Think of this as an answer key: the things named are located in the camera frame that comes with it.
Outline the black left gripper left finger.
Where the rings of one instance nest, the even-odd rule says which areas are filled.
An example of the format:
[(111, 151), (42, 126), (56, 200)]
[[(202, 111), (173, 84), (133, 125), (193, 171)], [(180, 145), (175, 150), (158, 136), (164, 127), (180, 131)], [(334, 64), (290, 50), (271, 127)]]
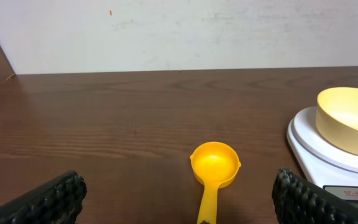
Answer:
[(87, 188), (77, 172), (68, 172), (0, 206), (0, 224), (74, 223)]

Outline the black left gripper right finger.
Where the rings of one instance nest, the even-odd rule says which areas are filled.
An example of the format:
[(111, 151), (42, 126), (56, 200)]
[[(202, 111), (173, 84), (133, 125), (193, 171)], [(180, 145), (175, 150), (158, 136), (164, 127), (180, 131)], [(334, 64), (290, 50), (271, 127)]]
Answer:
[(358, 224), (358, 208), (287, 168), (278, 170), (272, 199), (280, 224)]

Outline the yellow measuring scoop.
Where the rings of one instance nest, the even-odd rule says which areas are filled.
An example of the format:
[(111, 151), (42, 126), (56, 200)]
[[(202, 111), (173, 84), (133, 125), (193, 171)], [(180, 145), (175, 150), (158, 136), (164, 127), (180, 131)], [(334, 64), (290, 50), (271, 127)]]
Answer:
[(198, 223), (216, 223), (218, 191), (227, 187), (241, 167), (235, 150), (222, 142), (206, 142), (190, 156), (191, 168), (204, 191), (198, 212)]

